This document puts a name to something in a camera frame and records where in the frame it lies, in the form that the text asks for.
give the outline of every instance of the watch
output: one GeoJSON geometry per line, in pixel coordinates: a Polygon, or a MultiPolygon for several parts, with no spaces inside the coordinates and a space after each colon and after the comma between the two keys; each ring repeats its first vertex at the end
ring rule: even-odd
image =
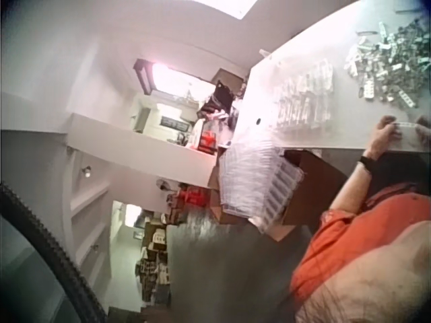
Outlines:
{"type": "Polygon", "coordinates": [[[376,172],[376,161],[365,157],[365,156],[361,156],[361,158],[359,159],[359,162],[364,165],[365,169],[368,170],[370,172],[371,175],[373,175],[376,172]]]}

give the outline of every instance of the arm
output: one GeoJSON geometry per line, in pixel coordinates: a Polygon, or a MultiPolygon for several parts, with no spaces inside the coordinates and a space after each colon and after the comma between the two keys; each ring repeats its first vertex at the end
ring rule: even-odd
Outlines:
{"type": "MultiPolygon", "coordinates": [[[[373,131],[370,144],[363,156],[377,161],[387,150],[389,143],[400,139],[401,133],[393,124],[395,117],[384,116],[373,131]]],[[[358,163],[343,188],[339,191],[330,209],[357,213],[364,202],[371,182],[371,173],[358,163]]]]}

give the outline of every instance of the hand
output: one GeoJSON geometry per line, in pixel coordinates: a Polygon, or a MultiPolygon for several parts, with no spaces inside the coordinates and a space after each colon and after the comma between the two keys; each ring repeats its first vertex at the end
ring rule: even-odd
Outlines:
{"type": "Polygon", "coordinates": [[[429,145],[431,143],[431,122],[429,118],[421,116],[416,121],[416,133],[422,145],[429,145]]]}
{"type": "Polygon", "coordinates": [[[394,116],[384,116],[374,128],[371,141],[364,152],[364,156],[377,160],[387,149],[393,140],[401,139],[401,132],[394,124],[394,116]]]}

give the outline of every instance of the ceiling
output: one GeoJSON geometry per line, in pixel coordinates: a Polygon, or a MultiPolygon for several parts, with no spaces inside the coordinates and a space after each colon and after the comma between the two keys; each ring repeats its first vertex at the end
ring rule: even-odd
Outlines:
{"type": "Polygon", "coordinates": [[[193,1],[95,0],[90,16],[117,73],[139,89],[136,58],[210,80],[245,76],[262,57],[353,0],[258,0],[242,20],[193,1]]]}

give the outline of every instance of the person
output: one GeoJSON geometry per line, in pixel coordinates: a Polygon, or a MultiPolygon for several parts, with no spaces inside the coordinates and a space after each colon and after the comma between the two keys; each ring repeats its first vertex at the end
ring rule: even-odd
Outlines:
{"type": "MultiPolygon", "coordinates": [[[[430,144],[430,121],[416,131],[430,144]]],[[[294,271],[297,322],[411,322],[431,292],[429,166],[384,116],[294,271]]]]}

